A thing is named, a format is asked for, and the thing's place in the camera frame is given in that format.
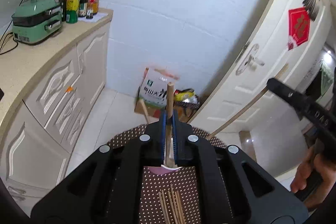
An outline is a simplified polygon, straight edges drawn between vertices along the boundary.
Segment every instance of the finger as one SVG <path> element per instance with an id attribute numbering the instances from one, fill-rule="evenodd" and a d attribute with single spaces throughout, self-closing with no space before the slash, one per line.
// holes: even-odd
<path id="1" fill-rule="evenodd" d="M 305 155 L 304 159 L 302 162 L 308 162 L 310 163 L 311 158 L 314 156 L 314 146 L 311 146 L 308 151 L 307 154 Z"/>
<path id="2" fill-rule="evenodd" d="M 303 190 L 307 186 L 307 178 L 311 174 L 311 166 L 307 162 L 299 165 L 294 180 L 291 183 L 291 191 L 296 193 L 298 190 Z"/>
<path id="3" fill-rule="evenodd" d="M 322 184 L 317 188 L 316 192 L 309 196 L 304 202 L 306 207 L 308 209 L 315 209 L 324 201 L 333 186 L 333 183 L 327 181 L 322 182 Z"/>
<path id="4" fill-rule="evenodd" d="M 336 164 L 327 160 L 321 154 L 316 155 L 314 159 L 314 167 L 321 174 L 323 181 L 335 183 L 336 181 Z"/>

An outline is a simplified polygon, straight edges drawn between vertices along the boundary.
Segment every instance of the kitchen counter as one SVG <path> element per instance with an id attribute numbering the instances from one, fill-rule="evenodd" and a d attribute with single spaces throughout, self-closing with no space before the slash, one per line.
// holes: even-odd
<path id="1" fill-rule="evenodd" d="M 108 15 L 95 23 L 63 23 L 58 32 L 41 44 L 19 43 L 16 49 L 0 56 L 0 88 L 5 93 L 0 101 L 0 143 L 20 102 L 52 66 L 77 42 L 112 20 L 113 10 L 100 8 L 100 12 Z"/>

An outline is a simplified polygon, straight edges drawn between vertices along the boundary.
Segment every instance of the cabinet door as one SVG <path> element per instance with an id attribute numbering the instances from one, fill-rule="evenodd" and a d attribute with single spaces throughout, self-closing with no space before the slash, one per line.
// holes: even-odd
<path id="1" fill-rule="evenodd" d="M 72 90 L 65 93 L 50 119 L 45 129 L 59 144 L 61 143 L 68 126 L 73 117 L 78 114 L 83 101 L 83 82 L 79 76 L 71 85 Z"/>
<path id="2" fill-rule="evenodd" d="M 3 139 L 0 177 L 10 192 L 43 197 L 64 177 L 70 154 L 22 103 Z"/>
<path id="3" fill-rule="evenodd" d="M 84 78 L 85 101 L 94 105 L 106 82 L 106 56 L 110 24 L 77 44 L 80 73 Z"/>
<path id="4" fill-rule="evenodd" d="M 42 126 L 46 125 L 65 91 L 78 76 L 77 50 L 73 47 L 24 100 Z"/>
<path id="5" fill-rule="evenodd" d="M 71 153 L 73 148 L 75 147 L 76 141 L 84 126 L 86 117 L 87 113 L 85 109 L 81 109 L 80 111 L 78 111 L 77 115 L 73 117 L 73 120 L 70 123 L 68 130 L 62 139 L 61 146 L 69 153 Z"/>

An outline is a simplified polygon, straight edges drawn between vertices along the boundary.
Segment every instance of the paper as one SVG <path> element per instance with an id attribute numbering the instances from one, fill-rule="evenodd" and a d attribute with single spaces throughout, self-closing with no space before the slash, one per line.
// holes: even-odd
<path id="1" fill-rule="evenodd" d="M 103 17 L 107 16 L 108 14 L 106 13 L 97 13 L 96 15 L 93 16 L 92 19 L 86 19 L 86 17 L 79 17 L 78 21 L 85 21 L 85 22 L 97 22 L 98 20 L 102 19 Z"/>

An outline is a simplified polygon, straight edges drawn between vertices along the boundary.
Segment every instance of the bamboo skewer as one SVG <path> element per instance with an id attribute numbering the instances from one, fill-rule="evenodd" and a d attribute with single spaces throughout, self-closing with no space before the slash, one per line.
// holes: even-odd
<path id="1" fill-rule="evenodd" d="M 163 218 L 165 219 L 165 223 L 166 224 L 170 224 L 169 221 L 168 221 L 167 215 L 166 215 L 165 207 L 163 205 L 163 198 L 161 196 L 161 192 L 160 191 L 158 192 L 158 195 L 159 195 L 161 209 L 162 209 L 162 213 L 163 213 Z"/>
<path id="2" fill-rule="evenodd" d="M 176 200 L 175 200 L 175 194 L 174 194 L 174 190 L 173 190 L 173 185 L 172 184 L 170 185 L 170 190 L 171 190 L 171 196 L 172 196 L 172 199 L 173 199 L 174 210 L 175 210 L 175 213 L 176 213 L 177 224 L 179 224 L 180 223 L 179 222 L 179 214 L 178 214 L 178 210 L 177 210 L 177 203 L 176 203 Z"/>
<path id="3" fill-rule="evenodd" d="M 166 217 L 167 217 L 168 223 L 170 224 L 170 217 L 169 217 L 168 210 L 167 210 L 165 192 L 163 190 L 161 190 L 161 191 L 162 191 L 163 206 L 165 208 L 165 212 L 166 212 Z"/>
<path id="4" fill-rule="evenodd" d="M 181 211 L 182 222 L 183 222 L 183 224 L 185 224 L 184 213 L 183 213 L 183 208 L 182 208 L 182 198 L 181 198 L 181 195 L 180 195 L 179 191 L 177 191 L 177 195 L 178 195 L 177 200 L 178 200 L 179 208 L 180 208 L 180 211 Z"/>
<path id="5" fill-rule="evenodd" d="M 174 83 L 169 82 L 167 84 L 167 125 L 166 125 L 166 145 L 165 145 L 165 166 L 173 167 L 172 164 L 169 164 L 169 154 L 171 146 L 171 131 L 172 125 L 170 124 L 170 119 L 173 116 L 173 105 L 174 105 Z"/>
<path id="6" fill-rule="evenodd" d="M 286 63 L 282 69 L 277 73 L 275 76 L 276 79 L 279 79 L 285 71 L 288 69 L 288 63 Z M 268 91 L 267 86 L 263 88 L 257 95 L 254 97 L 246 106 L 244 106 L 236 115 L 234 115 L 232 118 L 230 118 L 225 124 L 220 126 L 218 129 L 216 129 L 214 132 L 209 134 L 206 139 L 210 140 L 212 137 L 217 135 L 219 132 L 221 132 L 223 129 L 228 127 L 231 123 L 233 123 L 236 119 L 238 119 L 243 113 L 245 113 L 252 105 L 254 105 L 266 92 Z"/>
<path id="7" fill-rule="evenodd" d="M 171 194 L 170 194 L 170 190 L 168 190 L 168 197 L 169 197 L 169 201 L 170 201 L 170 207 L 171 207 L 171 210 L 173 212 L 173 217 L 174 217 L 174 220 L 175 220 L 175 224 L 178 224 L 176 214 L 175 214 L 175 210 L 174 210 L 173 200 L 172 200 Z"/>
<path id="8" fill-rule="evenodd" d="M 179 196 L 178 196 L 177 192 L 174 192 L 174 194 L 175 194 L 175 198 L 176 198 L 177 212 L 178 212 L 179 220 L 180 220 L 180 223 L 183 224 L 183 217 L 182 217 L 182 212 L 181 212 L 180 204 L 179 204 Z"/>
<path id="9" fill-rule="evenodd" d="M 145 105 L 145 102 L 144 102 L 143 99 L 140 99 L 139 102 L 140 102 L 140 105 L 141 105 L 142 110 L 143 110 L 143 112 L 144 112 L 146 122 L 147 122 L 147 124 L 150 124 L 150 123 L 151 123 L 151 120 L 150 120 L 150 118 L 149 118 L 149 115 L 148 115 L 148 111 L 147 111 L 147 107 L 146 107 L 146 105 Z"/>

